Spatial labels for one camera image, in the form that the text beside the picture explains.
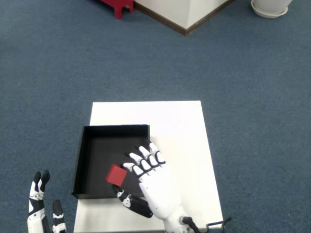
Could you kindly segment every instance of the black cable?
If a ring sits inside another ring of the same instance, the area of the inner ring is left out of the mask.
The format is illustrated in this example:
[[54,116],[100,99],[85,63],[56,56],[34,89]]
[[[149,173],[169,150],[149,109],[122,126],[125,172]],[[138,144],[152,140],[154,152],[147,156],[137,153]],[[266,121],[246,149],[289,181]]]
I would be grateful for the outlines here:
[[[209,233],[209,226],[218,225],[221,224],[222,233],[225,233],[225,224],[230,221],[232,218],[227,217],[224,221],[219,222],[213,222],[206,225],[207,231],[206,233]],[[199,228],[195,225],[194,221],[192,220],[192,217],[183,217],[182,222],[185,224],[188,224],[191,229],[194,230],[194,233],[201,233]]]
[[194,230],[194,233],[201,233],[199,231],[199,228],[195,225],[194,221],[192,220],[192,217],[183,217],[182,222],[188,224],[189,227]]

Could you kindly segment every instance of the white wall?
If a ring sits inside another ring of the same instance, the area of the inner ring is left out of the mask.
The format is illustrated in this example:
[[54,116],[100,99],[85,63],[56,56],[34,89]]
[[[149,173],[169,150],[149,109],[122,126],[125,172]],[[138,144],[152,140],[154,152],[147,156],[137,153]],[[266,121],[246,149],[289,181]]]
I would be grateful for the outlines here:
[[188,27],[190,2],[192,0],[135,0],[139,4],[182,26]]
[[135,0],[170,21],[188,28],[227,0]]
[[226,0],[191,0],[187,28],[219,7]]

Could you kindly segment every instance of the baseboard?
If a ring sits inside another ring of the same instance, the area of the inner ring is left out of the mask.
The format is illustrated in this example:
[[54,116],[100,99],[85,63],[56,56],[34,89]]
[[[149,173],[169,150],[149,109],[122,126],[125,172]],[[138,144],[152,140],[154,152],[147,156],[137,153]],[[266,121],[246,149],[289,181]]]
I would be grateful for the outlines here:
[[149,8],[141,5],[138,2],[134,2],[134,7],[138,9],[139,11],[145,13],[146,15],[150,16],[151,18],[155,19],[156,21],[159,21],[160,23],[168,26],[169,28],[175,30],[176,32],[179,32],[183,35],[189,35],[194,30],[196,30],[198,27],[200,27],[203,23],[209,21],[213,16],[217,15],[222,9],[226,8],[230,3],[232,3],[234,0],[227,0],[220,6],[218,6],[216,9],[208,13],[206,16],[198,20],[196,23],[194,23],[189,28],[184,28],[169,19],[165,18],[162,15],[159,15],[157,12],[154,12],[153,10],[150,10]]

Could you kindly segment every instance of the robotic hand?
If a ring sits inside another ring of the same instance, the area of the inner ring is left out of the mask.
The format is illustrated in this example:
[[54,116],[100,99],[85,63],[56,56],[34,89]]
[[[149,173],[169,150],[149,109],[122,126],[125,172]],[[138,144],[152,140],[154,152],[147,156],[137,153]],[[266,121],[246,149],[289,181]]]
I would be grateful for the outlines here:
[[[45,185],[50,179],[46,170],[41,176],[40,172],[35,174],[29,193],[29,213],[27,219],[28,233],[50,233],[48,219],[44,212],[43,196]],[[53,203],[53,233],[66,233],[64,214],[59,200]]]
[[150,151],[140,146],[141,153],[126,154],[135,163],[124,163],[122,166],[134,172],[139,186],[147,201],[127,194],[113,185],[117,197],[123,205],[136,213],[151,217],[152,213],[164,222],[168,233],[191,233],[193,230],[183,219],[187,216],[181,205],[181,197],[168,164],[154,143],[149,142]]

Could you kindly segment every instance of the red object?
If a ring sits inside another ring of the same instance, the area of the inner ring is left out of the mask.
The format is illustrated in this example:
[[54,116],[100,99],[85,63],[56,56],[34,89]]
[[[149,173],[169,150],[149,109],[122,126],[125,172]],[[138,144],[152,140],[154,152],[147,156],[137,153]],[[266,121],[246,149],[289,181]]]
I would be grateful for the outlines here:
[[110,170],[108,171],[106,181],[120,187],[126,177],[126,174],[127,174],[126,170],[113,164]]
[[122,18],[122,8],[125,6],[130,7],[130,12],[134,12],[133,0],[101,0],[102,2],[112,6],[115,9],[115,17],[117,19]]

